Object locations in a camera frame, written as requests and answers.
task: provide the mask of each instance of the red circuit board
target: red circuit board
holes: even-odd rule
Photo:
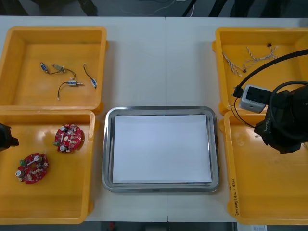
[[[34,161],[35,156],[42,157],[40,162]],[[19,166],[18,170],[24,172],[24,175],[19,177],[20,182],[26,182],[26,184],[35,184],[39,182],[45,175],[48,168],[48,160],[45,154],[35,153],[25,158],[26,166]]]
[[[74,151],[81,143],[82,132],[76,124],[65,124],[65,131],[58,130],[54,141],[59,143],[58,151],[62,153],[70,153]]]

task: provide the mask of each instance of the connector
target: connector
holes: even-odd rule
[[[92,85],[93,85],[94,88],[97,87],[97,82],[96,82],[95,79],[91,79],[91,83],[92,83]]]
[[[83,85],[83,83],[80,83],[80,82],[77,82],[77,81],[68,81],[67,85],[76,86],[76,85]]]
[[[56,64],[52,64],[53,68],[57,69],[58,71],[65,72],[64,66],[59,66]]]
[[[48,72],[47,66],[43,62],[40,62],[39,64],[43,71]]]

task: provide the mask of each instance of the capacitor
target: capacitor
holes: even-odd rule
[[[61,146],[60,146],[60,151],[61,151],[61,152],[65,152],[66,149],[67,149],[67,147],[65,147],[64,145],[61,145]]]
[[[23,177],[24,175],[25,175],[24,171],[18,170],[17,172],[15,172],[15,176],[17,176],[17,177]]]
[[[34,161],[36,161],[36,162],[41,162],[42,160],[43,160],[43,158],[41,156],[39,156],[39,155],[36,155],[34,157]]]
[[[21,166],[27,166],[27,163],[25,160],[20,160],[19,163]]]
[[[62,126],[60,128],[60,131],[67,132],[68,131],[68,127]]]
[[[52,144],[53,144],[54,146],[57,146],[57,147],[60,146],[60,143],[59,143],[59,142],[53,142]]]

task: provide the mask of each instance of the white connector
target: white connector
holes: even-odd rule
[[[255,85],[251,85],[251,84],[246,85],[244,92],[243,92],[243,95],[241,97],[241,101],[239,103],[239,107],[242,108],[242,109],[245,109],[247,111],[250,111],[250,112],[261,113],[264,110],[266,105],[263,104],[263,103],[259,103],[259,102],[247,99],[247,93],[248,93],[248,89],[250,87],[269,91],[266,88],[261,88],[261,87],[255,86]]]

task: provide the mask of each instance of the white wire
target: white wire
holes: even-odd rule
[[[162,8],[159,8],[159,9],[157,9],[156,11],[154,11],[154,12],[151,13],[151,14],[132,13],[132,12],[123,10],[121,7],[119,7],[119,8],[120,8],[120,10],[121,10],[122,12],[124,12],[124,13],[129,13],[129,14],[132,14],[132,15],[135,15],[135,16],[152,16],[152,15],[155,15],[155,13],[158,12],[158,11],[160,11],[160,10],[163,10],[163,9],[165,9],[165,8],[169,8],[169,7],[172,6],[173,3],[175,3],[176,1],[177,1],[177,2],[185,2],[185,1],[189,1],[189,0],[173,0],[168,6],[164,6],[164,7],[162,7]],[[192,7],[192,13],[191,13],[190,17],[192,17],[193,11],[194,11],[194,5],[193,5],[193,7]]]
[[[193,11],[194,11],[194,5],[192,5],[193,7],[192,7],[192,13],[191,13],[191,15],[189,16],[190,18],[192,17],[192,15],[193,15]]]
[[[242,76],[242,74],[238,71],[241,70],[243,71],[243,69],[241,69],[238,65],[234,64],[233,62],[231,62],[228,57],[225,55],[225,53],[222,53],[223,57],[226,59],[226,61],[228,62],[231,71],[233,72],[233,74],[238,75],[238,76]]]
[[[272,49],[271,46],[269,46],[269,47],[270,47],[270,54],[265,55],[264,57],[261,57],[261,58],[256,58],[256,57],[251,53],[251,51],[249,50],[249,48],[246,47],[246,48],[247,48],[247,51],[248,51],[248,53],[249,53],[249,55],[250,55],[250,57],[251,57],[252,59],[251,59],[251,60],[245,61],[245,62],[243,63],[243,68],[244,68],[244,69],[248,69],[248,68],[252,67],[253,65],[255,65],[257,62],[261,61],[261,60],[266,60],[266,59],[271,59],[271,58],[272,58],[272,59],[276,59],[277,57],[274,55],[274,52],[275,52],[275,50],[277,49],[277,47],[275,47],[274,49]]]
[[[169,8],[170,6],[172,6],[173,3],[175,3],[177,0],[173,0],[172,3],[170,3],[168,6],[164,6],[162,8],[159,8],[157,9],[156,11],[154,11],[153,13],[150,13],[150,14],[144,14],[144,13],[132,13],[132,12],[129,12],[129,11],[126,11],[126,10],[123,10],[121,7],[120,10],[124,13],[129,13],[129,14],[132,14],[132,15],[135,15],[135,16],[152,16],[152,15],[155,15],[156,12],[160,11],[160,10],[163,10],[165,8]]]

